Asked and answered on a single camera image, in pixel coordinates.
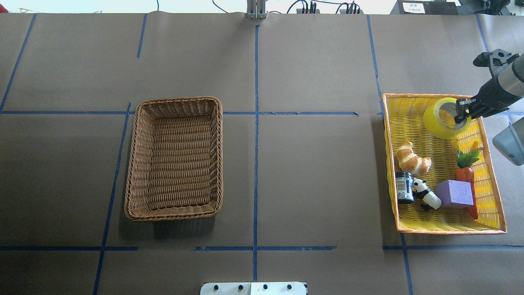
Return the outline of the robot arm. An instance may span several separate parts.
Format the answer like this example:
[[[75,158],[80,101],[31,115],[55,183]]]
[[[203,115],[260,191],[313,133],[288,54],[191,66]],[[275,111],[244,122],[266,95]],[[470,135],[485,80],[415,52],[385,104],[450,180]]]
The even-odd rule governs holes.
[[[466,119],[487,118],[507,111],[524,96],[524,58],[502,49],[482,52],[474,60],[477,67],[488,67],[492,78],[470,99],[458,99],[454,121],[460,125]],[[515,166],[522,166],[523,119],[509,124],[492,139],[494,147]]]

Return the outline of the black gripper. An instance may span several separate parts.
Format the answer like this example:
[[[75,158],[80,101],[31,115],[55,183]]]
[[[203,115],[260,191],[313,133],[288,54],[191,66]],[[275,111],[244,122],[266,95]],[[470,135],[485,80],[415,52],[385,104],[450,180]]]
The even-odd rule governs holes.
[[[491,116],[492,109],[483,102],[482,97],[475,95],[472,99],[457,99],[456,100],[456,116],[454,122],[456,125],[461,125],[468,118],[477,119]]]

